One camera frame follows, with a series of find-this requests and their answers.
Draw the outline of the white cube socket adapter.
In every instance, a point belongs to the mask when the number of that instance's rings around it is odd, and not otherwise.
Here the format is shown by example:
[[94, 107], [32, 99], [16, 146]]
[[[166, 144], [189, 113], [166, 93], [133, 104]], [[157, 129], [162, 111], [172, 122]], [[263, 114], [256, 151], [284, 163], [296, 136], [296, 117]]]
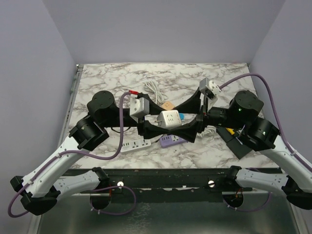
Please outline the white cube socket adapter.
[[162, 111], [156, 122], [159, 127], [164, 129], [173, 129], [182, 125], [182, 121], [177, 110], [165, 110]]

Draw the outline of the beige cube socket adapter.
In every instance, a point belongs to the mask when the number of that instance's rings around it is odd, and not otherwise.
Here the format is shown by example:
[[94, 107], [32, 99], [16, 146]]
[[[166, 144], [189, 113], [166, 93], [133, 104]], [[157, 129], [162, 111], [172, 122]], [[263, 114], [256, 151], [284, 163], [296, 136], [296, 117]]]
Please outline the beige cube socket adapter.
[[173, 110], [175, 106], [170, 101], [166, 101], [161, 105], [161, 108], [163, 108], [166, 111], [169, 111], [169, 110]]

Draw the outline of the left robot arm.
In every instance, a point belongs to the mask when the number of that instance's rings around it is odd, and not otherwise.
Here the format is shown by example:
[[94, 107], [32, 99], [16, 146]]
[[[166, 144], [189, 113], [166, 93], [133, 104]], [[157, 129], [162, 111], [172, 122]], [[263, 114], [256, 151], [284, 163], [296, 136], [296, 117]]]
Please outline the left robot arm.
[[84, 156], [98, 160], [111, 160], [118, 156], [124, 139], [123, 102], [129, 95], [138, 95], [138, 92], [130, 90], [120, 98], [117, 109], [120, 135], [116, 152], [109, 157], [92, 154], [92, 151], [109, 135], [91, 117], [80, 120], [64, 142], [42, 164], [27, 175], [11, 179], [10, 183], [16, 194], [8, 205], [10, 217], [17, 218], [28, 213], [42, 215], [51, 210], [62, 198], [80, 192], [110, 193], [113, 189], [124, 188], [120, 183], [112, 185], [101, 168], [93, 168], [82, 175], [67, 178], [63, 178], [63, 174]]

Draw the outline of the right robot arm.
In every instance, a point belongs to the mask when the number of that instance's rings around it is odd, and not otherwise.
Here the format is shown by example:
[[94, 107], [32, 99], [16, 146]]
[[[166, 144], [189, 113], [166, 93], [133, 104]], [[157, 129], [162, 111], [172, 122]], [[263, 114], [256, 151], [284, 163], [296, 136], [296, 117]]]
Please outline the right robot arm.
[[218, 86], [202, 90], [204, 104], [188, 124], [174, 127], [170, 134], [194, 142], [196, 134], [207, 126], [240, 130], [239, 140], [255, 152], [260, 152], [280, 166], [283, 174], [265, 174], [232, 166], [224, 178], [225, 187], [234, 191], [255, 188], [282, 195], [294, 206], [312, 208], [312, 165], [283, 139], [281, 127], [259, 117], [264, 103], [252, 92], [239, 91], [229, 108], [208, 107], [208, 102], [221, 92]]

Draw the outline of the white power strip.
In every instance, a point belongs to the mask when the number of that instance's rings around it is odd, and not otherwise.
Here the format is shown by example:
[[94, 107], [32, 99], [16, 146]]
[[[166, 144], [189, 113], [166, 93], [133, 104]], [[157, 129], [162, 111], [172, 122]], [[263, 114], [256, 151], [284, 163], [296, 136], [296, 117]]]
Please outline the white power strip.
[[123, 142], [121, 153], [129, 153], [148, 148], [152, 145], [149, 139], [136, 139]]

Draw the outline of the purple power strip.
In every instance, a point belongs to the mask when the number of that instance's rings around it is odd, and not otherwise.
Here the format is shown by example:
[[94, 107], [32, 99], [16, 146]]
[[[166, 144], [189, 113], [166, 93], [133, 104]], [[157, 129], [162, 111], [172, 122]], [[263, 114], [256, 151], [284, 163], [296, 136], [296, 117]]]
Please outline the purple power strip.
[[174, 135], [164, 135], [159, 139], [161, 148], [168, 148], [171, 146], [186, 143], [187, 141]]

